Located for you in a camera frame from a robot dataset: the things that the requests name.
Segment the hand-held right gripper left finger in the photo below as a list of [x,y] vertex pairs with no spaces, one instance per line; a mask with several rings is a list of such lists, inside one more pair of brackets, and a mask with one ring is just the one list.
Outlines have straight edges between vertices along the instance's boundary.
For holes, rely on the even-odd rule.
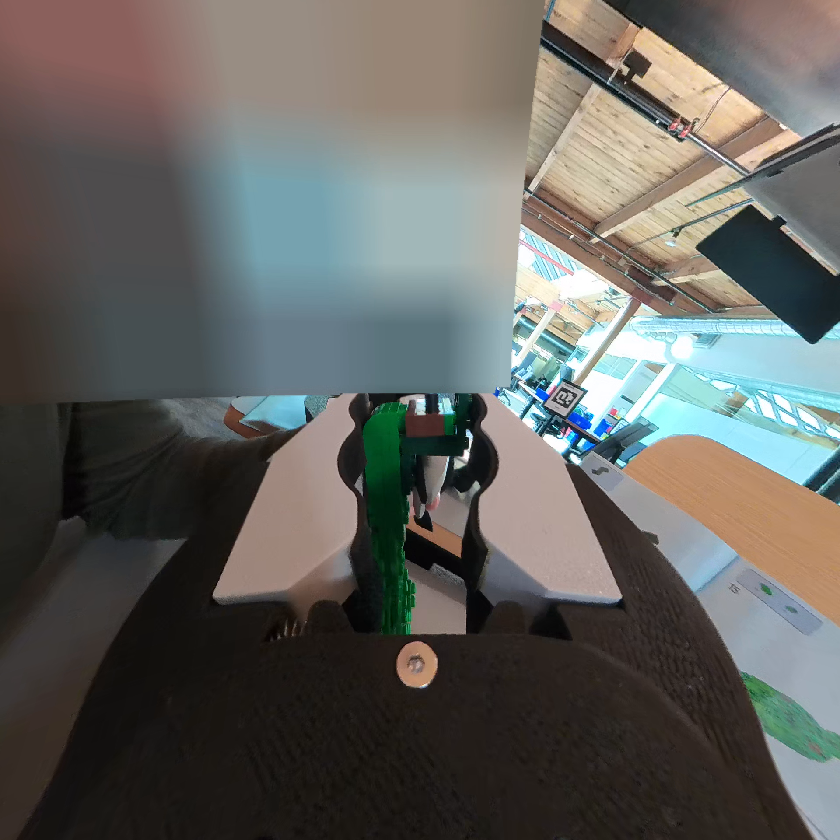
[[213,592],[219,605],[345,603],[359,590],[351,547],[359,497],[340,472],[342,446],[369,398],[344,394],[269,460]]

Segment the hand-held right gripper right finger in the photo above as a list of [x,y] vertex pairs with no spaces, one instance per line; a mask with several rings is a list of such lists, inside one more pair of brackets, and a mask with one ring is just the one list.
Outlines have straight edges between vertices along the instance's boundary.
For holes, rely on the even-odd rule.
[[622,596],[562,455],[492,394],[477,395],[470,453],[487,444],[479,481],[477,590],[492,605],[577,602],[613,606]]

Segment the green brick leaf assembly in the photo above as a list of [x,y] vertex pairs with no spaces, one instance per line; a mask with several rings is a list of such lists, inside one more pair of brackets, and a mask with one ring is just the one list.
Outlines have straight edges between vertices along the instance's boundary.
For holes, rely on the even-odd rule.
[[431,511],[415,517],[417,457],[401,450],[405,436],[469,437],[472,396],[432,393],[402,397],[376,407],[363,428],[364,491],[372,551],[382,579],[384,635],[412,632],[416,588],[406,569],[404,543],[410,516],[431,529]]

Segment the dark green brick piece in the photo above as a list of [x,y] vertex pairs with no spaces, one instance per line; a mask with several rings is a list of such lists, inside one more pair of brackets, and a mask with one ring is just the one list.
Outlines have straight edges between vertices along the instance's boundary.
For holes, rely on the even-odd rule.
[[445,435],[432,437],[405,436],[401,450],[407,455],[462,456],[469,447],[467,436]]

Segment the person's left forearm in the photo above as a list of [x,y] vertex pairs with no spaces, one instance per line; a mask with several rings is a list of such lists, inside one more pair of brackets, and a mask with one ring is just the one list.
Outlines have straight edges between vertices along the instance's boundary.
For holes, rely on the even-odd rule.
[[162,401],[3,404],[2,555],[39,559],[58,523],[116,539],[182,539],[241,470],[297,429],[189,435]]

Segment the black white marker sign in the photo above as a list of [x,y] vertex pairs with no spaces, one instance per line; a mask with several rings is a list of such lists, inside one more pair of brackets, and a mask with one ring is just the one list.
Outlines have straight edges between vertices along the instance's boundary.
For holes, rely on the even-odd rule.
[[568,419],[586,394],[587,390],[581,385],[560,380],[542,402],[542,407],[558,418]]

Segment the instruction booklet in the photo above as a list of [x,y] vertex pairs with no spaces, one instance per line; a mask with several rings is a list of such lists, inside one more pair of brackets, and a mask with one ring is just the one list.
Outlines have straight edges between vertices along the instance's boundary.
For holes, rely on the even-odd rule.
[[838,838],[838,626],[606,462],[569,471],[623,594],[561,605],[574,640],[666,693],[753,783],[776,838]]

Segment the grey light panel black flaps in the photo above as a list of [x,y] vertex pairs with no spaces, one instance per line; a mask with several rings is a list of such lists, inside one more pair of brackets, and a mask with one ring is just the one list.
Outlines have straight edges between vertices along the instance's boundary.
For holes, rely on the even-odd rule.
[[839,126],[826,126],[731,185],[752,203],[698,252],[804,341],[839,321]]

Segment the metal sprinkler pipe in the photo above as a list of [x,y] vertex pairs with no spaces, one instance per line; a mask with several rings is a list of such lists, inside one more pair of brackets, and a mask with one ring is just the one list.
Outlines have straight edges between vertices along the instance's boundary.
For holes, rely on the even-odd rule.
[[677,111],[639,87],[630,76],[620,76],[617,70],[610,68],[603,60],[552,26],[547,20],[542,21],[540,46],[673,139],[678,142],[688,140],[718,163],[740,175],[749,174],[749,171],[735,159],[702,139],[690,127],[690,122]]

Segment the silver ventilation duct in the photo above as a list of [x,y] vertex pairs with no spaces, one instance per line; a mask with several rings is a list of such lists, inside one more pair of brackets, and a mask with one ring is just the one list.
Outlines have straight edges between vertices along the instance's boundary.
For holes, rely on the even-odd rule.
[[634,318],[629,328],[646,339],[673,344],[681,337],[696,340],[722,335],[797,338],[799,335],[780,320],[740,318]]

